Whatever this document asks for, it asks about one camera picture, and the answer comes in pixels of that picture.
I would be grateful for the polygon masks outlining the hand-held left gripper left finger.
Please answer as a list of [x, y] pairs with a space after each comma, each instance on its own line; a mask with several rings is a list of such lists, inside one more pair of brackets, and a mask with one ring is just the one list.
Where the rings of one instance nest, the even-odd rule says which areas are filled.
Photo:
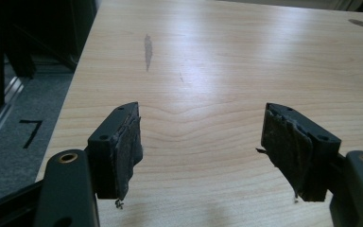
[[143, 159], [139, 104], [115, 108], [88, 139], [86, 148], [96, 195], [123, 200], [133, 168]]

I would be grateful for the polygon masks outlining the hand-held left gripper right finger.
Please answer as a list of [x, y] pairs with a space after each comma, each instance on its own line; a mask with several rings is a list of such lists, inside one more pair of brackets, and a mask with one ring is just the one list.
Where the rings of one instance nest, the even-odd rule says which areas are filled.
[[296, 110], [276, 103], [265, 108], [261, 146], [304, 201], [324, 201], [328, 166], [341, 140]]

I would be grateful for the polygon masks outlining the black metal stand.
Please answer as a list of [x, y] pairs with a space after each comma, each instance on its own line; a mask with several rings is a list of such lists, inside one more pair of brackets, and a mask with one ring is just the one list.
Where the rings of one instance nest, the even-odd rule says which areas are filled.
[[74, 71], [97, 14], [99, 0], [0, 0], [0, 110], [5, 101], [5, 64], [15, 74], [36, 72], [34, 50]]

